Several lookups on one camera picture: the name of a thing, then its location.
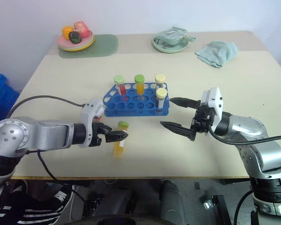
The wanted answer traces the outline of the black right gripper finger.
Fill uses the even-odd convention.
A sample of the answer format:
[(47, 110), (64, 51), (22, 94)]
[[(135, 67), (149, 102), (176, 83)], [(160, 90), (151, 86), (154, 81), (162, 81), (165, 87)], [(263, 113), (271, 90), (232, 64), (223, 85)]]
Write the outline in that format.
[(200, 105), (200, 100), (193, 100), (183, 97), (173, 97), (170, 98), (169, 101), (184, 108), (197, 109)]
[(196, 132), (192, 131), (190, 128), (183, 127), (181, 124), (168, 122), (168, 121), (160, 121), (160, 124), (168, 129), (169, 131), (187, 137), (191, 141), (195, 140)]

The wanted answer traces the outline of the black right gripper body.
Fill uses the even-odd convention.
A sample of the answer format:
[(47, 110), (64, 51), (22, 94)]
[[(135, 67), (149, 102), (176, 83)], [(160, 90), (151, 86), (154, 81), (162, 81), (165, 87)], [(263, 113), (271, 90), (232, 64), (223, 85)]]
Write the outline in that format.
[(201, 104), (199, 100), (197, 103), (196, 113), (192, 119), (190, 126), (190, 140), (195, 141), (197, 133), (207, 133), (208, 127), (212, 126), (214, 122), (214, 109), (205, 104)]

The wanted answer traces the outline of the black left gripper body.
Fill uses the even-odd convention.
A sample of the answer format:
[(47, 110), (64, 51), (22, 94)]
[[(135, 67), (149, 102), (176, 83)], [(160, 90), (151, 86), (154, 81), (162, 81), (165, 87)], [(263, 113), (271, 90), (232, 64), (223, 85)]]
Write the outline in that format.
[(89, 144), (89, 147), (96, 147), (100, 146), (102, 143), (102, 139), (98, 137), (98, 135), (104, 135), (105, 141), (107, 143), (112, 142), (112, 135), (111, 135), (112, 128), (101, 123), (101, 122), (93, 122), (92, 123), (92, 139)]

